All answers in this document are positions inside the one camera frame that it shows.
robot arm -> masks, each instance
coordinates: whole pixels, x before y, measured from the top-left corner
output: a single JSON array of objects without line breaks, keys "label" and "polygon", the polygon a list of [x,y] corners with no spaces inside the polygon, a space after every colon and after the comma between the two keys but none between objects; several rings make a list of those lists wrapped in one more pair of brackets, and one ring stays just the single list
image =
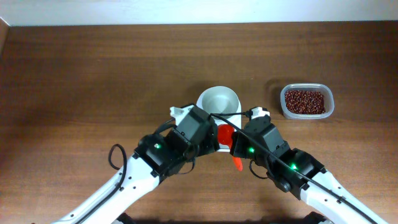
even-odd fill
[{"label": "robot arm", "polygon": [[[186,162],[219,149],[217,127],[208,113],[195,105],[171,110],[175,124],[165,123],[143,137],[134,154],[126,158],[126,170],[120,168],[90,198],[54,223],[112,223],[136,200],[177,174]],[[169,128],[163,137],[160,133]]]},{"label": "robot arm", "polygon": [[267,177],[260,178],[272,180],[281,191],[292,193],[333,223],[386,223],[345,190],[313,156],[290,149],[269,114],[252,116],[244,133],[234,133],[230,153],[265,167]]},{"label": "robot arm", "polygon": [[[95,212],[82,220],[81,223],[112,223],[131,204],[159,185],[159,176],[154,177],[150,174],[151,172],[152,167],[143,159],[130,157],[127,162],[127,173],[123,186]],[[54,222],[54,224],[78,223],[114,190],[115,185],[121,180],[120,174],[121,172],[114,174],[91,197],[68,215]]]}]

red object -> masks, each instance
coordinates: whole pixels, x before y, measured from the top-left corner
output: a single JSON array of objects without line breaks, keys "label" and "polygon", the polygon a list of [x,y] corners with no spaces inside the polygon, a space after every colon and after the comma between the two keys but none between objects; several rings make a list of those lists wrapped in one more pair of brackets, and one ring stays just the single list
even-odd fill
[{"label": "red object", "polygon": [[[222,124],[218,126],[218,134],[217,140],[220,144],[226,145],[229,147],[229,150],[232,148],[232,134],[235,132],[234,128],[228,124]],[[232,160],[236,168],[239,171],[243,170],[243,164],[241,158],[233,157]]]}]

red bean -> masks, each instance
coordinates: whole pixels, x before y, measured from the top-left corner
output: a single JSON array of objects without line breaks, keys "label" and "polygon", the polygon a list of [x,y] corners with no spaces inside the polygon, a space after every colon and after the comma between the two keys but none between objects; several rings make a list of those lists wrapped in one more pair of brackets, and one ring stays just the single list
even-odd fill
[{"label": "red bean", "polygon": [[319,91],[290,90],[285,93],[287,109],[296,114],[326,113],[323,95]]}]

wooden table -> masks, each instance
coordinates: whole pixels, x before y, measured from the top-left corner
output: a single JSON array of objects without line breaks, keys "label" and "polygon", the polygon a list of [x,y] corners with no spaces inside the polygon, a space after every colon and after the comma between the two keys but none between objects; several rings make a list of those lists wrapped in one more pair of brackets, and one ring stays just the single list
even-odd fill
[{"label": "wooden table", "polygon": [[[107,162],[114,143],[132,154],[169,107],[196,102],[216,85],[232,88],[244,109],[268,108],[292,147],[398,222],[397,22],[13,27],[0,64],[0,223],[64,216],[115,173]],[[330,87],[332,116],[285,119],[279,94],[289,83]],[[272,221],[311,211],[255,178],[248,161],[238,172],[218,152],[127,213]]]}]

clear plastic container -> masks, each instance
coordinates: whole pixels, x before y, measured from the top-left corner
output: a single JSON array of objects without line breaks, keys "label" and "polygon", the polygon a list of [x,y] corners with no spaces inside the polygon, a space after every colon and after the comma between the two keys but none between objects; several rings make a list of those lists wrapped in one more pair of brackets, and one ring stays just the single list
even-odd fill
[{"label": "clear plastic container", "polygon": [[[285,93],[289,90],[307,90],[307,91],[319,91],[323,95],[326,113],[323,114],[296,114],[290,112],[286,107]],[[280,93],[280,104],[284,112],[284,116],[287,119],[322,119],[329,117],[335,109],[335,102],[333,101],[333,94],[330,89],[322,84],[316,83],[297,83],[285,86]]]}]

